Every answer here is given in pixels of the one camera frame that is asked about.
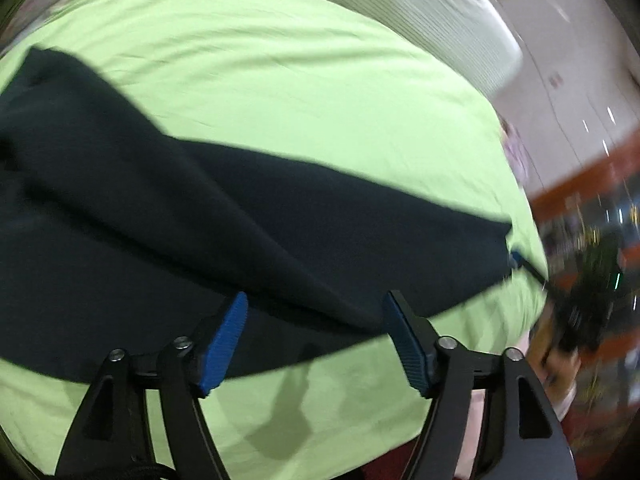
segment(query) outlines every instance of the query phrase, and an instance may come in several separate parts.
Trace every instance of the hand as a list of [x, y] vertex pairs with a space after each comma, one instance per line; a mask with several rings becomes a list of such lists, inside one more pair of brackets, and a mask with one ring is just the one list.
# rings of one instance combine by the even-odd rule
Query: hand
[[551, 346], [552, 339], [553, 320], [547, 319], [542, 322], [536, 335], [533, 336], [526, 360], [543, 384], [546, 384], [550, 378], [552, 379], [545, 386], [546, 396], [552, 404], [559, 404], [569, 394], [572, 384], [575, 382], [575, 377], [580, 369], [580, 358], [577, 351], [567, 354], [554, 348], [549, 352], [543, 366], [542, 361]]

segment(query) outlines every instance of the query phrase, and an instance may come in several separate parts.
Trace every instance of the dark cloth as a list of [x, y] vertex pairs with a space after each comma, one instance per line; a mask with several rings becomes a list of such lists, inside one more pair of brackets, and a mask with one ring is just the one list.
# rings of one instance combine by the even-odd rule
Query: dark cloth
[[32, 49], [0, 95], [0, 357], [89, 381], [244, 290], [230, 375], [433, 316], [508, 274], [508, 222], [318, 164], [163, 135], [79, 60]]

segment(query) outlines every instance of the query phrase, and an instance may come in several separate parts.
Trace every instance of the green sheet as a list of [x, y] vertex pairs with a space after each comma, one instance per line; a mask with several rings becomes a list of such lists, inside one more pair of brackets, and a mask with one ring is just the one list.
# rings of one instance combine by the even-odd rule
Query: green sheet
[[[545, 265], [491, 105], [368, 18], [324, 0], [70, 0], [0, 60], [0, 88], [32, 44], [80, 57], [167, 135], [311, 160], [509, 218], [509, 243]], [[470, 348], [501, 352], [542, 304], [518, 275], [433, 323]], [[0, 361], [0, 425], [45, 472], [85, 388]], [[202, 407], [233, 480], [322, 480], [413, 438], [428, 404], [385, 336], [225, 381]], [[156, 454], [170, 463], [155, 396], [150, 411]]]

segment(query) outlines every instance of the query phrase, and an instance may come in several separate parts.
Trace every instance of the silver screw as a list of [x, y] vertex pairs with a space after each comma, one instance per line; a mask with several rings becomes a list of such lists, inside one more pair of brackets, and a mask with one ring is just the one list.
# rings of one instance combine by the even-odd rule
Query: silver screw
[[448, 335], [438, 339], [438, 344], [443, 348], [446, 348], [447, 350], [453, 350], [456, 346], [458, 346], [458, 342]]
[[504, 351], [504, 354], [507, 356], [507, 359], [510, 359], [511, 361], [522, 361], [524, 358], [522, 352], [517, 348], [507, 348]]
[[111, 352], [109, 352], [109, 361], [113, 363], [122, 361], [123, 357], [124, 357], [124, 350], [122, 348], [116, 348], [115, 350], [111, 350]]
[[184, 350], [185, 348], [189, 348], [191, 346], [191, 339], [189, 339], [185, 335], [181, 335], [174, 339], [174, 346], [178, 350]]

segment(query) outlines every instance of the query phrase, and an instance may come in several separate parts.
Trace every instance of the light green tablecloth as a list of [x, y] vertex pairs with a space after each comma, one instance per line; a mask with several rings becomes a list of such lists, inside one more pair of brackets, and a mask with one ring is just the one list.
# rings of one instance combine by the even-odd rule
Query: light green tablecloth
[[[490, 104], [368, 18], [324, 0], [71, 0], [0, 60], [0, 88], [32, 44], [80, 57], [168, 135], [311, 160], [511, 219], [509, 243], [545, 265]], [[519, 275], [433, 322], [500, 352], [542, 303]], [[0, 425], [52, 472], [85, 388], [0, 362]], [[413, 438], [428, 406], [386, 337], [225, 381], [202, 405], [233, 480], [332, 478]], [[150, 410], [168, 462], [155, 397]]]

